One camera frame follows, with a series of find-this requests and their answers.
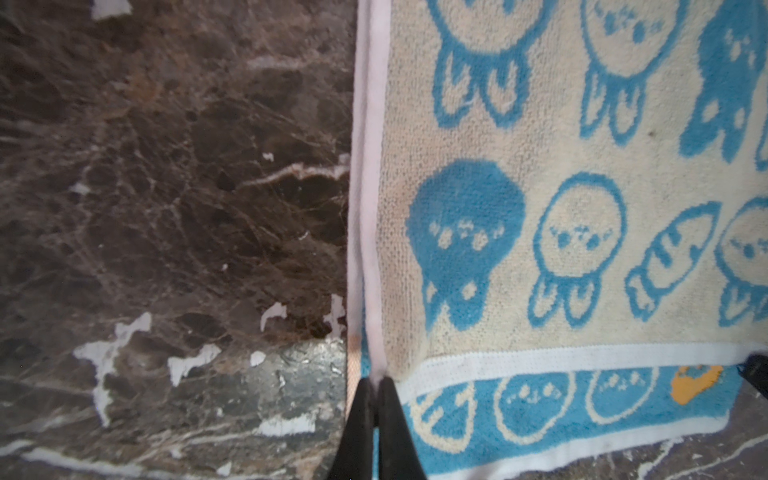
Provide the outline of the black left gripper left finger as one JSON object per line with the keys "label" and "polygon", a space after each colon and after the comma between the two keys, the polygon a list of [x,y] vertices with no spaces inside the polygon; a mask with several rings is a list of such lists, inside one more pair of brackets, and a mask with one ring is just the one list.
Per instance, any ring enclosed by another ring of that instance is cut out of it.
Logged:
{"label": "black left gripper left finger", "polygon": [[359,381],[328,480],[371,480],[377,398],[369,378]]}

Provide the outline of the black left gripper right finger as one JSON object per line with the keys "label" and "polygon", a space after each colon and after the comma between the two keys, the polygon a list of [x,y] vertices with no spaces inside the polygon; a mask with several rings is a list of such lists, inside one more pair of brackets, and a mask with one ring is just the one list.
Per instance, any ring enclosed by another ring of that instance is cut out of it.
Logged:
{"label": "black left gripper right finger", "polygon": [[426,480],[394,381],[384,377],[378,386],[378,478]]}

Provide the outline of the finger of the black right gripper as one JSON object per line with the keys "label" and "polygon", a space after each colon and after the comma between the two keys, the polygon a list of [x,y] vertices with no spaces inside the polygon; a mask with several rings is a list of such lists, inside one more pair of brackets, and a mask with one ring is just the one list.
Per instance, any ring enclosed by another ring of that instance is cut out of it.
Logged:
{"label": "finger of the black right gripper", "polygon": [[751,354],[738,366],[738,372],[763,398],[768,398],[768,357],[766,355]]}

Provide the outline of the blue bunny pattern towel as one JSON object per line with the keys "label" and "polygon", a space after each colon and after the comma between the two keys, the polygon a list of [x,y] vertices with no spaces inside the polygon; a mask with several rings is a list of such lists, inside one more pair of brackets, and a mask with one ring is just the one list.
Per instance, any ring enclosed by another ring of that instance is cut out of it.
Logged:
{"label": "blue bunny pattern towel", "polygon": [[718,431],[767,356],[767,5],[362,1],[349,200],[348,415],[391,378],[427,479]]}

